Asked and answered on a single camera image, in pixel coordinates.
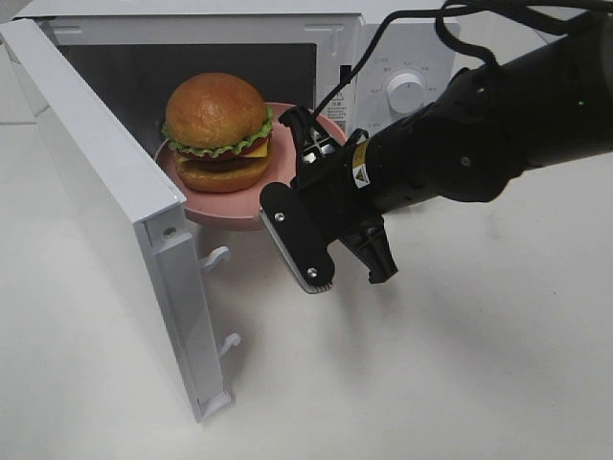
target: microwave control panel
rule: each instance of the microwave control panel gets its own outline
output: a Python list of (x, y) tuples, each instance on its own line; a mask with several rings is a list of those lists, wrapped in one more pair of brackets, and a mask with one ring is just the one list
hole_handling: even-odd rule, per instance
[[(456, 34), (457, 24), (449, 24)], [(363, 49), (375, 34), (366, 26)], [(432, 22), (391, 24), (357, 75), (355, 125), (375, 134), (394, 121), (435, 101), (444, 91), (455, 54), (434, 32)]]

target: lettuce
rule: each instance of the lettuce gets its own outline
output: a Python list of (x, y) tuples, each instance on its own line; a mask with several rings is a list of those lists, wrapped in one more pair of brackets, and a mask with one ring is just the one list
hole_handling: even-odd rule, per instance
[(268, 137), (268, 134), (270, 134), (270, 131), (272, 131), (273, 117), (274, 117), (274, 113), (273, 113), (272, 108), (267, 106), (266, 107), (266, 121), (261, 126), (261, 129), (258, 132), (250, 135), (249, 137), (246, 137), (245, 139), (240, 141), (238, 144), (234, 144), (233, 146), (218, 147), (216, 149), (199, 149), (197, 147), (185, 146), (181, 144), (180, 142), (175, 141), (174, 139), (170, 137), (169, 130), (166, 126), (166, 123), (164, 123), (164, 126), (162, 126), (162, 134), (164, 134), (164, 136), (169, 140), (168, 146), (169, 146), (169, 149), (171, 150), (182, 151), (185, 153), (190, 153), (195, 156), (210, 156), (211, 158), (217, 158), (224, 151), (228, 151), (228, 150), (231, 150), (234, 155), (238, 155), (239, 153), (242, 152), (243, 149), (251, 147), (253, 143), (256, 142), (258, 139)]

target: yellow warning sticker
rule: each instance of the yellow warning sticker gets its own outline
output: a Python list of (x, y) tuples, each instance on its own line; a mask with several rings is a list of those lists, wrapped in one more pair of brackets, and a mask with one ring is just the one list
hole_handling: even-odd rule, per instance
[(370, 141), (363, 142), (355, 149), (353, 153), (353, 182), (355, 187), (361, 189), (371, 183), (371, 179), (366, 173), (366, 147)]

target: tomato slice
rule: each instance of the tomato slice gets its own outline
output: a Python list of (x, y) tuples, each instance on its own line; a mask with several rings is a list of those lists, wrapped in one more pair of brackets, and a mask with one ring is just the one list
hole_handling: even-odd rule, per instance
[(226, 150), (223, 153), (221, 153), (217, 158), (212, 158), (209, 155), (204, 155), (204, 156), (196, 156), (193, 153), (189, 153), (188, 151), (178, 151), (178, 153), (182, 154), (183, 156), (187, 156), (188, 158), (190, 158), (191, 160), (197, 160), (197, 161), (224, 161), (224, 160), (234, 160), (235, 158), (239, 158), (244, 154), (247, 154), (255, 149), (258, 149), (259, 147), (261, 147), (264, 142), (266, 142), (267, 140), (270, 139), (270, 134), (268, 134), (266, 137), (261, 137), (260, 139), (254, 141), (254, 143), (249, 146), (244, 148), (243, 150), (240, 151), (240, 153), (238, 155), (236, 155), (233, 151), (231, 150)]

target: white table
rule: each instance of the white table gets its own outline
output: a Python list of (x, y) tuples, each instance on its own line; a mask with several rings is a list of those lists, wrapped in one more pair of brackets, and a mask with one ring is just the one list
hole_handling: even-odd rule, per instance
[(613, 156), (390, 215), (382, 286), (335, 245), (334, 290), (308, 296), (263, 233), (194, 227), (232, 250), (206, 289), (218, 336), (243, 337), (236, 402), (198, 425), (2, 87), (0, 458), (613, 456)]

